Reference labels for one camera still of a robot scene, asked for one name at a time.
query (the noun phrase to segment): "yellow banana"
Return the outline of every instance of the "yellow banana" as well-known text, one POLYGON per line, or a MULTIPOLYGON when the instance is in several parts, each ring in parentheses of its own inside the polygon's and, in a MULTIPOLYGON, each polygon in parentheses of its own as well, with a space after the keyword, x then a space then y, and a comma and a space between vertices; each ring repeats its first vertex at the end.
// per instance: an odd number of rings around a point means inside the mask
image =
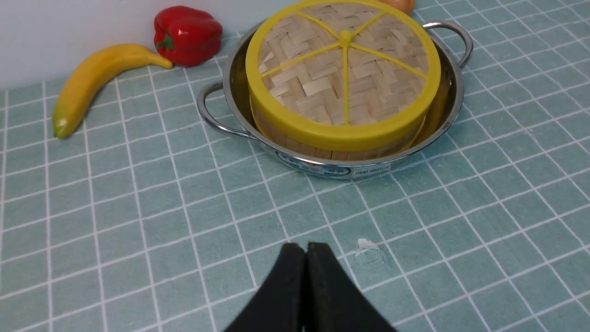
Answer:
POLYGON ((120 73, 156 65, 171 69, 166 58, 140 44, 119 44, 86 58, 70 75, 53 107, 54 136, 66 138, 76 131, 98 91, 120 73))

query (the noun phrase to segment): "steamer basket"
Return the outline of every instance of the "steamer basket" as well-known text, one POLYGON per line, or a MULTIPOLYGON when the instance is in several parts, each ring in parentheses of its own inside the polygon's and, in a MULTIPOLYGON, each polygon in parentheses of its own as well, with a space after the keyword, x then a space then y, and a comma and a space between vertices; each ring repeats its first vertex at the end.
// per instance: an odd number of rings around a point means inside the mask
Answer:
POLYGON ((454 60, 444 43, 431 35, 440 58, 444 84, 433 100, 433 107, 425 117, 424 125, 412 146, 397 154, 363 161, 329 160, 311 157, 287 149, 261 134, 255 127, 250 108, 250 91, 245 73, 246 51, 253 34, 260 25, 247 32, 229 54, 220 82, 205 86, 197 96, 197 108, 203 121, 213 130, 235 138, 248 139, 266 150, 278 161, 309 175, 333 179, 357 179, 377 176, 403 164, 408 157, 438 139, 453 124, 463 104, 463 77, 465 65, 473 50, 473 41, 467 31, 453 22, 436 21, 423 25, 426 30, 445 28, 456 32, 465 42, 466 51, 459 61, 454 60), (242 128, 232 128, 217 121, 208 111, 205 100, 211 93, 223 90, 236 120, 242 128))
POLYGON ((374 0, 295 3, 260 25, 245 63, 257 129, 331 160, 408 148, 441 78, 426 31, 374 0))

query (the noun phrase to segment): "bamboo steamer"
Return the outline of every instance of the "bamboo steamer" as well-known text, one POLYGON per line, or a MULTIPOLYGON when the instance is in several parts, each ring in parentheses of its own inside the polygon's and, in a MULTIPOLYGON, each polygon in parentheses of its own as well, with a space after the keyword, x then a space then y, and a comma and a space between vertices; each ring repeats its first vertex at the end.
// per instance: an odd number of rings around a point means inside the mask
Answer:
POLYGON ((373 0, 284 8, 253 35, 245 67, 257 129, 287 149, 330 160, 409 147, 441 79, 426 31, 373 0))

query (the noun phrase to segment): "metal handle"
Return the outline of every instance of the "metal handle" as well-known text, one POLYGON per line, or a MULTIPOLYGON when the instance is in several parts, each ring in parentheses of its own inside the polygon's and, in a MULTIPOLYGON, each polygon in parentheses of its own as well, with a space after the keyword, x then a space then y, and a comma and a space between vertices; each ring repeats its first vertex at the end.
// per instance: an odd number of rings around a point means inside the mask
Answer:
POLYGON ((452 32, 456 33, 461 37, 463 42, 465 43, 465 53, 461 60, 459 60, 459 67, 465 66, 465 63, 471 56, 471 52, 473 52, 473 39, 469 35, 469 32, 465 30, 462 26, 458 25, 457 23, 449 22, 449 21, 433 21, 430 23, 426 23, 422 26, 422 28, 426 30, 435 29, 435 28, 445 28, 449 29, 452 32))
POLYGON ((201 117, 203 118, 203 120, 211 127, 213 128, 215 131, 224 134, 224 135, 231 135, 231 136, 237 136, 237 137, 242 137, 242 138, 248 138, 248 139, 252 139, 257 141, 258 139, 252 135, 251 133, 247 132, 247 131, 241 131, 241 130, 237 130, 234 128, 230 128, 226 125, 223 125, 221 122, 217 121, 209 112, 209 110, 207 109, 207 106, 205 106, 205 99, 207 98, 207 96, 209 96, 211 93, 217 91, 217 90, 221 90, 223 89, 223 83, 221 82, 215 82, 215 83, 210 83, 209 85, 205 86, 203 89, 201 89, 201 91, 199 92, 199 95, 196 98, 196 108, 199 110, 199 114, 201 114, 201 117))

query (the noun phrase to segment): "tiled countertop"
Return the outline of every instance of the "tiled countertop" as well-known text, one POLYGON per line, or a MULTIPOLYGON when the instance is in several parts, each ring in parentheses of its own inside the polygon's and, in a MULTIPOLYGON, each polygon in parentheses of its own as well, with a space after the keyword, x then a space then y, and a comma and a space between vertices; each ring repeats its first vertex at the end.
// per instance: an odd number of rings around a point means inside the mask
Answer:
POLYGON ((303 176, 200 121, 239 34, 197 68, 119 76, 64 141, 64 80, 0 92, 0 331, 222 331, 281 244, 310 240, 402 332, 586 330, 590 1, 417 0, 414 17, 475 39, 464 107, 370 181, 303 176))

